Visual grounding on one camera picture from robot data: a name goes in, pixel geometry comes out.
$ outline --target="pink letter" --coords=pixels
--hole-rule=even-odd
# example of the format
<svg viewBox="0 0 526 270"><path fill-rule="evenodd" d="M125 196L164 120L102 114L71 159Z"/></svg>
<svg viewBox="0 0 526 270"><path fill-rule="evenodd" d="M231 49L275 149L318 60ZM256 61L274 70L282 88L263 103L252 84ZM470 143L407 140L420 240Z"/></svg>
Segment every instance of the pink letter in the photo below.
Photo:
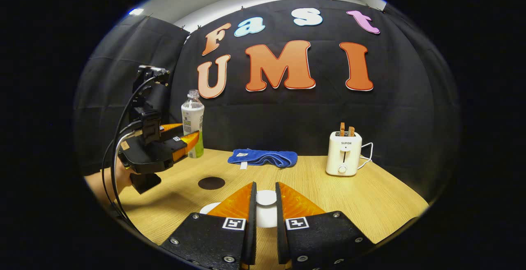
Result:
<svg viewBox="0 0 526 270"><path fill-rule="evenodd" d="M369 16L365 16L363 15L360 11L347 11L347 14L348 15L352 15L357 23L364 29L366 30L367 32L371 32L373 34L379 34L380 33L380 30L378 30L376 27L372 27L368 21L370 21L370 17Z"/></svg>

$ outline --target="screw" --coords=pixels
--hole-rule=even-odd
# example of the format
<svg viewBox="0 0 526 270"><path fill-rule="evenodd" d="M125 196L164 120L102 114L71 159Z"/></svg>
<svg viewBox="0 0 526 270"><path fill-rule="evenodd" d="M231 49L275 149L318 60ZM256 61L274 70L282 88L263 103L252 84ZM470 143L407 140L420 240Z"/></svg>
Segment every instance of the screw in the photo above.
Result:
<svg viewBox="0 0 526 270"><path fill-rule="evenodd" d="M231 257L231 256L224 256L223 260L225 260L225 262L227 262L227 263L235 262L235 259L233 257Z"/></svg>

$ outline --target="wooden table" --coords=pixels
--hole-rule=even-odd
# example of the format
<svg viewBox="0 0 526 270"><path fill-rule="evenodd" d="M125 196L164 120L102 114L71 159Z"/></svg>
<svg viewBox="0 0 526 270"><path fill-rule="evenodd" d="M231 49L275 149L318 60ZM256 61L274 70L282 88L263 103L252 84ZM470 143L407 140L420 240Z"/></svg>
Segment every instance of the wooden table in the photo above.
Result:
<svg viewBox="0 0 526 270"><path fill-rule="evenodd" d="M284 169L267 164L240 170L227 163L231 154L205 149L201 158L183 159L158 173L162 182L142 195L125 188L120 199L126 213L139 231L160 245L191 212L223 201L250 182L256 182L258 191L274 190L276 182L283 182L326 212L342 211L378 243L428 207L420 195L373 162L355 176L339 177L325 172L327 156L299 156L294 167ZM197 185L211 176L224 179L225 186L209 191ZM277 262L276 234L276 228L257 228L256 265L251 269L284 269Z"/></svg>

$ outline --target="bottle cap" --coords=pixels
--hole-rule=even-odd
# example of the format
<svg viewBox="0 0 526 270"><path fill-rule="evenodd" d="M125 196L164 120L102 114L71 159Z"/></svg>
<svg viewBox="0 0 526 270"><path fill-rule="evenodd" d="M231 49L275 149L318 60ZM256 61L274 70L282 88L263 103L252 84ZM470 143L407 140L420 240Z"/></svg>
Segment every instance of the bottle cap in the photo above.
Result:
<svg viewBox="0 0 526 270"><path fill-rule="evenodd" d="M189 90L187 96L189 98L198 98L199 97L199 90Z"/></svg>

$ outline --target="blue towel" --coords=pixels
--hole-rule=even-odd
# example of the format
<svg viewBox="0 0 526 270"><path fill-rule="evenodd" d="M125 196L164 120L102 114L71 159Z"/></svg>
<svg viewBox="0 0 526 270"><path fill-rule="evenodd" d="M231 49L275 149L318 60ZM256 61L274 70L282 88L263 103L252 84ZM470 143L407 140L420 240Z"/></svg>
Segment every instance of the blue towel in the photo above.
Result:
<svg viewBox="0 0 526 270"><path fill-rule="evenodd" d="M248 165L263 165L270 163L279 168L291 167L298 161L295 152L288 151L261 151L251 149L235 149L229 157L229 163L241 164L246 161Z"/></svg>

